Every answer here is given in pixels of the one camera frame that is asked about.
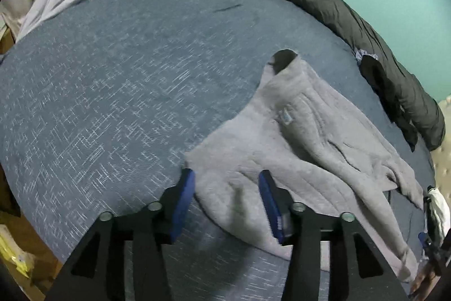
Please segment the person right hand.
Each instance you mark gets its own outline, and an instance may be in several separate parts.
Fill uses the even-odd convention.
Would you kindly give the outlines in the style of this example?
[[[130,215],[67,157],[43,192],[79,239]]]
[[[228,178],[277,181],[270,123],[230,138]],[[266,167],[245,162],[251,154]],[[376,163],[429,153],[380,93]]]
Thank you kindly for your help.
[[[427,262],[410,286],[410,299],[424,301],[437,285],[441,276],[437,276],[434,266]]]

